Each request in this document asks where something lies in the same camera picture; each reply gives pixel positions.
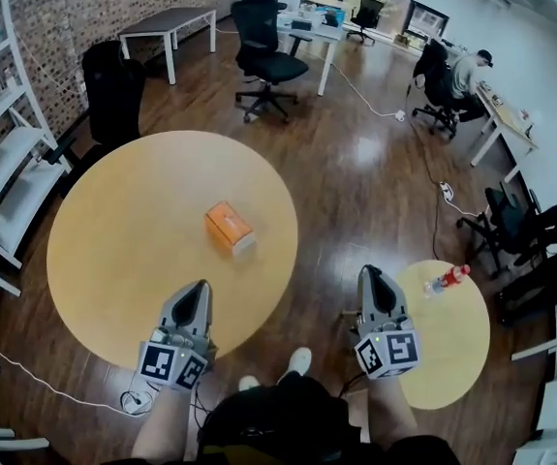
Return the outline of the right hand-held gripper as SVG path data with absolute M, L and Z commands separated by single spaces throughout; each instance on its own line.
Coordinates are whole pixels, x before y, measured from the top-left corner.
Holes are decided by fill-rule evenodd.
M 366 264 L 358 275 L 358 298 L 363 316 L 377 310 L 398 316 L 360 336 L 356 360 L 369 380 L 400 376 L 420 363 L 418 333 L 407 314 L 402 288 L 387 273 Z

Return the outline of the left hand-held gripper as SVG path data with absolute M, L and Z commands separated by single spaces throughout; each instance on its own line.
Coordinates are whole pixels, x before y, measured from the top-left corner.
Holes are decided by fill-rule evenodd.
M 177 291 L 163 305 L 161 321 L 140 344 L 137 373 L 151 384 L 192 390 L 213 364 L 218 348 L 207 335 L 212 323 L 212 288 L 202 279 Z

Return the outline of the red label plastic bottle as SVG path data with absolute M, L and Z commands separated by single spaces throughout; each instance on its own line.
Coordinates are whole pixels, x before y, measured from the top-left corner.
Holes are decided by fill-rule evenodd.
M 445 274 L 428 281 L 424 285 L 425 296 L 441 295 L 448 288 L 461 284 L 470 272 L 471 268 L 467 264 L 453 266 Z

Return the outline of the orange tissue box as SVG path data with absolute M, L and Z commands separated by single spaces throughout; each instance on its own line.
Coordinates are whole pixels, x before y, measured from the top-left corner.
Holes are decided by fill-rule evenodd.
M 232 256 L 238 256 L 257 242 L 252 227 L 227 202 L 219 201 L 204 213 L 211 238 Z

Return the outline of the person's right forearm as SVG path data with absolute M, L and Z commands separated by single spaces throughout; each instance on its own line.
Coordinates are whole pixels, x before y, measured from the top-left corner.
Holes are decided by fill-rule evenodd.
M 368 385 L 368 424 L 372 443 L 385 449 L 417 436 L 418 424 L 397 378 L 382 378 Z

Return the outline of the person's left forearm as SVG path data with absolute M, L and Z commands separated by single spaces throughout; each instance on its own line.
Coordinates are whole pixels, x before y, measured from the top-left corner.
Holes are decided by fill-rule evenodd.
M 191 393 L 162 387 L 132 448 L 131 457 L 152 465 L 184 458 Z

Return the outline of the small round wooden table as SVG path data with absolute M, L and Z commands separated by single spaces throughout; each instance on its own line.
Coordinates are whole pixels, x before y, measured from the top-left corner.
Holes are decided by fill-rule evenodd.
M 400 376 L 409 404 L 437 410 L 459 400 L 480 376 L 490 344 L 490 321 L 484 298 L 469 277 L 440 294 L 425 284 L 451 269 L 426 260 L 413 263 L 396 277 L 407 297 L 420 346 L 420 363 Z

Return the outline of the large round wooden table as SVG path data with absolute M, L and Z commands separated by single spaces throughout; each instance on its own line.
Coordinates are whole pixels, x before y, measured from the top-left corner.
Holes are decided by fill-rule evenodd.
M 257 242 L 232 256 L 204 213 L 227 201 Z M 63 200 L 50 232 L 50 294 L 68 330 L 94 355 L 134 369 L 164 303 L 204 279 L 211 338 L 224 356 L 253 336 L 292 277 L 298 225 L 268 161 L 218 134 L 171 131 L 109 153 Z

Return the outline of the person's right white shoe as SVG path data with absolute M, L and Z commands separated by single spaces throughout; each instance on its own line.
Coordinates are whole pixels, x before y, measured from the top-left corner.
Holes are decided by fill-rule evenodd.
M 311 350 L 307 347 L 297 348 L 290 357 L 287 372 L 295 372 L 300 376 L 304 376 L 309 371 L 311 362 Z

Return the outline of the person's black clothing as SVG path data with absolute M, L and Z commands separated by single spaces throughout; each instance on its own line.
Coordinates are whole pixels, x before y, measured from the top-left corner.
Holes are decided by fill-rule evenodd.
M 360 441 L 345 400 L 316 380 L 293 372 L 271 387 L 239 391 L 209 414 L 205 429 L 255 428 L 267 433 L 266 449 L 285 465 L 460 465 L 449 444 L 418 435 L 390 448 Z

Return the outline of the black chest-mounted device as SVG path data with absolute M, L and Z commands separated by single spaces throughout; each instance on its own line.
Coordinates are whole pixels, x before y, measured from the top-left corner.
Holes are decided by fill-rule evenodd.
M 285 465 L 266 449 L 268 437 L 255 428 L 205 428 L 200 433 L 197 460 L 202 465 Z

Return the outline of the white shelving unit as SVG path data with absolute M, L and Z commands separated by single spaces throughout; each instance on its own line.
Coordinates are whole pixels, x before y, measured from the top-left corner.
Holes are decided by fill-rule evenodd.
M 0 0 L 0 258 L 15 268 L 17 249 L 38 210 L 71 167 L 46 123 L 21 57 L 10 0 Z

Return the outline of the white office desk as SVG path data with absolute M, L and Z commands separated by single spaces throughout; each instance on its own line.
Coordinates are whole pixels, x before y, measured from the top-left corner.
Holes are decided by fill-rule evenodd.
M 319 40 L 327 45 L 324 67 L 319 82 L 317 95 L 323 97 L 325 86 L 333 65 L 338 44 L 345 38 L 345 31 L 341 26 L 330 26 L 323 23 L 323 18 L 314 13 L 311 18 L 301 17 L 296 12 L 282 11 L 278 14 L 277 29 L 279 33 L 293 38 L 292 51 L 296 52 L 297 45 L 302 40 Z

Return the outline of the brown top white table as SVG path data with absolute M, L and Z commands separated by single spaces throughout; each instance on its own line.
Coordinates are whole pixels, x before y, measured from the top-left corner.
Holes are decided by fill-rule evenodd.
M 173 52 L 177 50 L 177 32 L 179 29 L 203 21 L 209 25 L 209 52 L 216 52 L 217 14 L 215 9 L 199 7 L 175 7 L 150 15 L 138 23 L 124 29 L 119 34 L 125 59 L 130 58 L 128 40 L 132 38 L 159 37 L 165 47 L 168 80 L 176 84 Z

